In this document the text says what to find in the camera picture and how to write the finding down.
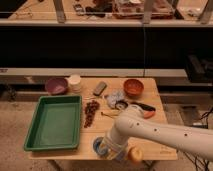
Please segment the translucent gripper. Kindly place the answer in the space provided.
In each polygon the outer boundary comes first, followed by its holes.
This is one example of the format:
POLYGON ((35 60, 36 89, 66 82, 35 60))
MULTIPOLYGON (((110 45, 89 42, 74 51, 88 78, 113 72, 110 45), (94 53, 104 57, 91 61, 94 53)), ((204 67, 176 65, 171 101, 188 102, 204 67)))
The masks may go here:
POLYGON ((103 140, 100 143, 100 155, 107 160, 122 161, 126 156, 127 146, 127 143, 120 145, 112 141, 103 140))

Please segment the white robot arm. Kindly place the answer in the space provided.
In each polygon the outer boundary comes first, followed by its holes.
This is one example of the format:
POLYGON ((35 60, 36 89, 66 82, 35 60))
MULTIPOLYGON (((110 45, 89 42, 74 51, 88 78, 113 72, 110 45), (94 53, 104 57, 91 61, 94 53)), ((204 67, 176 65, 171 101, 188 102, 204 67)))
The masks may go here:
POLYGON ((147 139, 213 162, 213 131, 161 124, 142 118, 142 108, 129 105, 114 120, 102 143, 120 153, 131 137, 147 139))

